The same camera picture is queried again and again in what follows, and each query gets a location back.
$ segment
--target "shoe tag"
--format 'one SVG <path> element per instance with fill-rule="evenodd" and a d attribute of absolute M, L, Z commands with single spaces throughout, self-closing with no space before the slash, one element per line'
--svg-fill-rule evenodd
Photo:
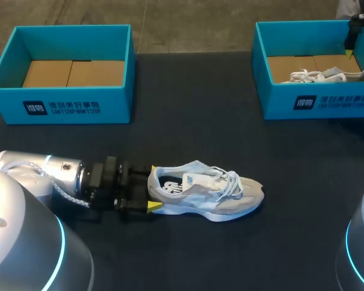
<path fill-rule="evenodd" d="M 213 177 L 201 174 L 183 174 L 182 176 L 182 191 L 186 191 L 193 185 L 201 185 L 207 188 L 212 188 L 214 191 L 222 189 L 226 185 L 225 179 L 213 181 Z"/>

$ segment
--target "shoe insole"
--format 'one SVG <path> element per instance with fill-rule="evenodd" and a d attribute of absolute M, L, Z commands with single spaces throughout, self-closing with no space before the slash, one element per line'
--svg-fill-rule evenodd
<path fill-rule="evenodd" d="M 177 194 L 182 192 L 182 178 L 162 176 L 159 177 L 159 183 L 162 190 L 167 193 Z"/>

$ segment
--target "cable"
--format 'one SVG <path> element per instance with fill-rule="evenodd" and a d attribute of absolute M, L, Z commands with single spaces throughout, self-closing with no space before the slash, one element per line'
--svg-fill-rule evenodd
<path fill-rule="evenodd" d="M 63 191 L 62 188 L 60 188 L 59 185 L 57 185 L 57 183 L 53 180 L 53 178 L 47 173 L 45 172 L 40 166 L 34 164 L 33 162 L 28 162 L 28 161 L 16 161 L 16 162 L 11 162 L 9 164 L 7 164 L 5 167 L 3 167 L 1 169 L 2 172 L 7 173 L 10 169 L 15 168 L 15 167 L 19 167 L 19 166 L 29 166 L 34 168 L 39 174 L 41 174 L 42 176 L 47 177 L 53 184 L 54 189 L 65 199 L 69 200 L 70 202 L 73 202 L 77 205 L 86 207 L 86 208 L 90 208 L 89 203 L 86 202 L 85 200 L 80 200 L 80 199 L 76 199 L 73 196 L 70 196 L 69 194 L 67 194 L 65 191 Z"/>

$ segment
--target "dark tabletop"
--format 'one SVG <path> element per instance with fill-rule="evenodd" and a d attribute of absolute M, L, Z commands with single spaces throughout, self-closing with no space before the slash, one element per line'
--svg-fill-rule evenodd
<path fill-rule="evenodd" d="M 179 166 L 199 159 L 261 182 L 254 213 L 67 221 L 94 290 L 338 290 L 335 252 L 364 193 L 364 119 L 264 121 L 250 53 L 138 55 L 129 125 L 6 126 L 0 151 Z"/>

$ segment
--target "blue box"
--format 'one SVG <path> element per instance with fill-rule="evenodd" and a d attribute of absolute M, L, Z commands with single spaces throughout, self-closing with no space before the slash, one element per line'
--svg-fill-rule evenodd
<path fill-rule="evenodd" d="M 123 83 L 22 88 L 33 60 L 124 61 Z M 134 77 L 135 50 L 129 25 L 15 27 L 0 57 L 0 113 L 7 124 L 129 123 Z M 58 102 L 81 106 L 57 111 Z"/>
<path fill-rule="evenodd" d="M 267 59 L 345 54 L 348 30 L 348 21 L 256 23 L 252 69 L 265 119 L 364 117 L 364 82 L 274 84 Z M 364 70 L 364 28 L 354 55 Z"/>

